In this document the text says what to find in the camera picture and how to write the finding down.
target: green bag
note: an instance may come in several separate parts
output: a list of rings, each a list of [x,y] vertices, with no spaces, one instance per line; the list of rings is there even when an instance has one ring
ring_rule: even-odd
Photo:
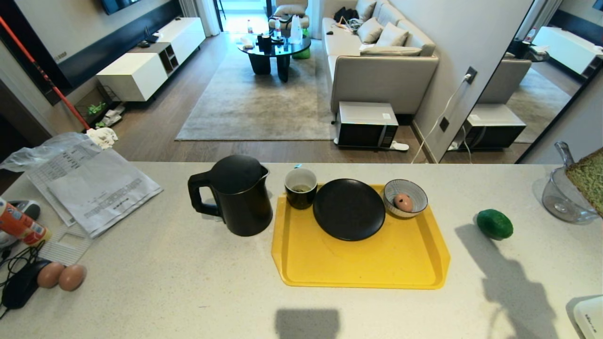
[[[304,28],[302,32],[303,32],[303,35],[305,35],[305,36],[310,35],[307,28]],[[306,49],[303,52],[293,54],[291,57],[293,57],[294,59],[309,59],[310,58],[310,48]]]

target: yellow tray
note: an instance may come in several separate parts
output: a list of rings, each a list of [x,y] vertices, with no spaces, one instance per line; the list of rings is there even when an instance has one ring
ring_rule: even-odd
[[[450,265],[429,206],[410,219],[387,212],[375,235],[343,241],[320,228],[312,208],[294,209],[284,195],[277,201],[272,257],[290,286],[435,290],[444,286]]]

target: black plate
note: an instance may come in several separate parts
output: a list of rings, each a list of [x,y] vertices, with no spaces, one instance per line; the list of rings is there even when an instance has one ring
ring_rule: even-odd
[[[381,196],[371,186],[353,179],[326,183],[316,193],[313,210],[325,232],[347,241],[372,236],[385,221]]]

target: curtain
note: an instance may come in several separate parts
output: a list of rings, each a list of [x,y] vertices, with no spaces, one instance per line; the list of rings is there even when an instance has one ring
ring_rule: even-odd
[[[533,27],[536,27],[536,31],[538,31],[540,27],[546,26],[553,18],[562,1],[535,0],[515,38],[523,40]]]
[[[321,26],[323,23],[325,0],[308,0],[308,9],[306,14],[310,17],[310,37],[313,39],[321,39]]]
[[[213,0],[179,0],[182,13],[185,17],[200,17],[205,35],[216,36],[220,34],[220,25],[216,17]]]

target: black kettle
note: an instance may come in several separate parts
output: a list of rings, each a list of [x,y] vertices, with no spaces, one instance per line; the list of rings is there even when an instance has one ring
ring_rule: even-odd
[[[225,157],[209,172],[189,178],[192,207],[199,213],[222,217],[226,227],[236,235],[256,235],[272,221],[272,206],[266,191],[268,173],[270,171],[252,157]],[[211,189],[216,204],[203,203],[200,187]]]

